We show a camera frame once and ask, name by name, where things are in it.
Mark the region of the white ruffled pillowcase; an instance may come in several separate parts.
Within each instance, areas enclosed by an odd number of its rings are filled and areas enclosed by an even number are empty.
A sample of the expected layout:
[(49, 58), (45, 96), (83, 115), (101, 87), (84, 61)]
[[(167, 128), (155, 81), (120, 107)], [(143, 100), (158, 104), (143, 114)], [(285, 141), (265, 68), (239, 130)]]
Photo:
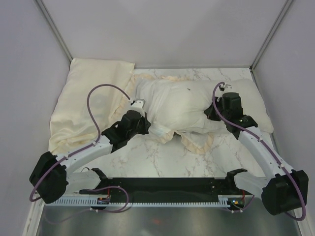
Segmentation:
[(145, 135), (162, 144), (181, 137), (190, 152), (204, 154), (213, 143), (213, 123), (204, 111), (212, 104), (215, 83), (208, 80), (190, 80), (185, 77), (149, 74), (132, 75), (126, 92), (132, 99), (145, 101), (144, 111), (151, 123)]

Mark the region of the white pillow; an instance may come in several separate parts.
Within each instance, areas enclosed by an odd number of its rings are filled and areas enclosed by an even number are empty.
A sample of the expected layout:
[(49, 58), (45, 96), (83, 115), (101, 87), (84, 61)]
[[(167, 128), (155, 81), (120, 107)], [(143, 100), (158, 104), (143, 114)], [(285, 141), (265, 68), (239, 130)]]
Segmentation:
[(168, 81), (158, 96), (155, 123), (170, 130), (195, 133), (226, 133), (222, 115), (247, 127), (254, 123), (261, 131), (274, 128), (261, 94), (253, 81), (240, 79), (216, 87), (214, 81)]

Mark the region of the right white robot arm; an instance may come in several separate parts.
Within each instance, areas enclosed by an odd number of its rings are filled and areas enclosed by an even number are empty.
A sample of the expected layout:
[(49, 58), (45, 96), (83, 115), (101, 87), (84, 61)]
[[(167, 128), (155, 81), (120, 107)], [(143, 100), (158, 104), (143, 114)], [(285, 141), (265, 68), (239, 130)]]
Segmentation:
[(263, 139), (258, 124), (251, 116), (243, 113), (241, 97), (238, 93), (228, 92), (221, 97), (212, 96), (212, 103), (204, 111), (208, 119), (223, 121), (227, 130), (233, 134), (254, 157), (263, 170), (264, 177), (256, 177), (246, 170), (228, 173), (225, 181), (227, 192), (236, 194), (245, 190), (261, 199), (271, 215), (289, 214), (300, 208), (302, 215), (296, 221), (306, 218), (308, 195), (308, 175), (294, 170)]

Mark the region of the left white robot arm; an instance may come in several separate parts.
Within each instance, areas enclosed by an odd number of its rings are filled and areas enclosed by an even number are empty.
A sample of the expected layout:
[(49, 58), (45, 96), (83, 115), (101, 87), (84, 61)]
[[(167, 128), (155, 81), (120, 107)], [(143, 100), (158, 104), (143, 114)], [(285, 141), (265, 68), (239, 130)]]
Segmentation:
[(149, 133), (147, 114), (129, 110), (122, 119), (101, 132), (90, 144), (65, 154), (42, 154), (29, 178), (33, 185), (30, 201), (42, 199), (46, 204), (58, 200), (69, 185), (67, 177), (87, 163), (111, 154), (127, 145), (135, 135)]

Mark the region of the cream yellow pillow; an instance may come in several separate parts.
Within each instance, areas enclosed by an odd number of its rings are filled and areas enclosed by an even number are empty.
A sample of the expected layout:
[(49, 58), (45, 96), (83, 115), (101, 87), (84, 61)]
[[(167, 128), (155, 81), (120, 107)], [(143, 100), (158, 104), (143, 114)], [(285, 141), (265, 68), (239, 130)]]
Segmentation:
[(134, 64), (74, 58), (50, 120), (49, 151), (60, 154), (89, 143), (121, 116)]

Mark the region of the shiny metal sheet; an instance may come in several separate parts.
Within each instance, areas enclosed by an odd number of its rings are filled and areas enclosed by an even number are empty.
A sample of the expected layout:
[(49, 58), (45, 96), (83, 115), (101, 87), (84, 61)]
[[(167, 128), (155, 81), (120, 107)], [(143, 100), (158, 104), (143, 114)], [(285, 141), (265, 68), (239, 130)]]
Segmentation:
[(299, 236), (295, 221), (271, 216), (254, 201), (243, 213), (217, 208), (135, 207), (121, 213), (80, 213), (45, 207), (38, 236)]

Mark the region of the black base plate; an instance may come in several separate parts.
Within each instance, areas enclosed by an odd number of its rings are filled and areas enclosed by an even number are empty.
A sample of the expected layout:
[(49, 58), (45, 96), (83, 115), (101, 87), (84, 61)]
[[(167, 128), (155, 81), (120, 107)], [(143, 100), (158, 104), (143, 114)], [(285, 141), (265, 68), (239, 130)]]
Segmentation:
[(137, 201), (182, 201), (182, 200), (213, 200), (219, 195), (248, 194), (244, 190), (232, 186), (224, 178), (213, 177), (115, 177), (104, 178), (93, 191), (83, 189), (80, 194), (109, 194), (114, 200), (125, 202), (126, 190), (129, 200)]

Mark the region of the right aluminium corner post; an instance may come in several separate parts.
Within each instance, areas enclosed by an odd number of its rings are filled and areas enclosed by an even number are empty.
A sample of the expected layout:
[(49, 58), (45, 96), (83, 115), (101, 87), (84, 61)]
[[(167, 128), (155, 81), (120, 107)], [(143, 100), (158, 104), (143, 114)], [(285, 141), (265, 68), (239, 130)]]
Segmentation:
[(295, 0), (286, 0), (284, 5), (282, 6), (279, 14), (277, 15), (274, 23), (272, 24), (267, 36), (265, 37), (261, 47), (259, 48), (251, 66), (249, 67), (250, 72), (253, 73), (258, 63), (260, 62), (261, 58), (263, 57), (264, 53), (266, 52), (269, 44), (271, 43), (272, 39), (274, 38), (275, 34), (277, 33), (278, 29), (280, 28), (283, 20), (285, 19), (286, 15), (290, 11), (291, 7), (295, 3)]

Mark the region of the aluminium corner post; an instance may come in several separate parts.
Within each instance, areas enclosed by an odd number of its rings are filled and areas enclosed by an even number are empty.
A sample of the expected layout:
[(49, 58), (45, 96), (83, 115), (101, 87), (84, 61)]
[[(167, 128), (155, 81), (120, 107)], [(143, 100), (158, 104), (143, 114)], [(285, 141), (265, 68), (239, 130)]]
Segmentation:
[(62, 37), (62, 34), (60, 33), (56, 23), (54, 22), (47, 6), (45, 5), (44, 1), (42, 0), (34, 0), (33, 1), (40, 11), (43, 19), (45, 20), (46, 24), (48, 25), (49, 29), (51, 30), (53, 36), (55, 37), (58, 45), (60, 46), (63, 54), (67, 58), (68, 62), (71, 63), (73, 60), (73, 56), (65, 42), (65, 40)]
[(250, 72), (253, 73), (258, 63), (260, 62), (261, 58), (263, 57), (264, 53), (266, 52), (269, 44), (271, 43), (272, 39), (274, 38), (275, 34), (277, 33), (278, 29), (280, 28), (283, 20), (285, 19), (286, 15), (290, 11), (291, 7), (295, 3), (295, 0), (286, 0), (284, 5), (282, 6), (279, 14), (277, 15), (274, 23), (272, 24), (267, 36), (265, 37), (261, 47), (259, 48), (251, 66), (249, 67)]

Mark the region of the aluminium frame rail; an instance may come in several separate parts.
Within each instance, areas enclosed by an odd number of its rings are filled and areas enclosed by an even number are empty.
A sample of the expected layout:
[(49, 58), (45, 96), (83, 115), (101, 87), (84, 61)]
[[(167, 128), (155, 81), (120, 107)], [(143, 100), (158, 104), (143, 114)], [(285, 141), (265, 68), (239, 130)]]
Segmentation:
[[(122, 190), (125, 195), (126, 195), (126, 200), (125, 200), (125, 206), (123, 207), (112, 207), (112, 206), (97, 206), (97, 207), (93, 207), (93, 206), (75, 206), (75, 207), (80, 207), (81, 211), (80, 213), (84, 213), (84, 212), (95, 212), (95, 213), (121, 213), (121, 212), (125, 212), (131, 208), (135, 208), (133, 206), (127, 206), (128, 202), (129, 202), (129, 196), (128, 193), (126, 192), (126, 190), (124, 190), (123, 188), (117, 186), (117, 189)], [(105, 195), (91, 195), (91, 194), (71, 194), (71, 195), (65, 195), (66, 196), (75, 196), (75, 197), (100, 197), (102, 200), (109, 200), (110, 199), (110, 195), (109, 194), (105, 194)], [(257, 198), (257, 197), (253, 197), (252, 194), (248, 193), (248, 194), (243, 194), (242, 196), (239, 195), (235, 195), (237, 198), (243, 197), (246, 199), (246, 203), (243, 205), (230, 205), (229, 207), (212, 207), (212, 208), (217, 208), (217, 209), (221, 209), (223, 211), (227, 211), (230, 213), (243, 213), (245, 212), (246, 209), (248, 209), (251, 204), (254, 201), (258, 201), (262, 204), (263, 208), (265, 211), (266, 208), (264, 207), (262, 201)], [(41, 217), (44, 213), (44, 208), (45, 207), (59, 207), (59, 206), (49, 206), (47, 204), (45, 204), (44, 202), (38, 202), (34, 205), (34, 207), (32, 208), (31, 212), (30, 212), (30, 216), (29, 216), (29, 220), (28, 223), (26, 225), (26, 228), (23, 232), (24, 235), (26, 236), (37, 236), (37, 231), (39, 229), (39, 224), (40, 224), (40, 220)], [(293, 221), (295, 221), (298, 225), (298, 229), (300, 231), (300, 236), (310, 236), (312, 235), (312, 230), (309, 227), (309, 223), (308, 220), (305, 219), (303, 221), (296, 221), (294, 220), (295, 217), (300, 217), (302, 215), (302, 211), (300, 209), (296, 209), (294, 211), (292, 211), (289, 215), (286, 215), (287, 217), (289, 217), (290, 219), (292, 219)]]

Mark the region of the left aluminium corner post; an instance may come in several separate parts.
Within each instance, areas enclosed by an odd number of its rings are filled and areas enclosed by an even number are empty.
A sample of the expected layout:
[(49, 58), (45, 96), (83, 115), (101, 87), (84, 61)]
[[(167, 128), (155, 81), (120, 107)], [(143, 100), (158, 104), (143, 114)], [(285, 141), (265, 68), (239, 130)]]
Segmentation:
[(54, 22), (47, 6), (45, 5), (44, 1), (42, 0), (34, 0), (33, 1), (40, 11), (43, 19), (45, 20), (46, 24), (48, 25), (49, 29), (51, 30), (53, 36), (55, 37), (58, 45), (60, 46), (63, 54), (67, 58), (68, 62), (71, 63), (73, 60), (73, 56), (65, 42), (65, 40), (62, 37), (62, 34), (60, 33), (56, 23)]

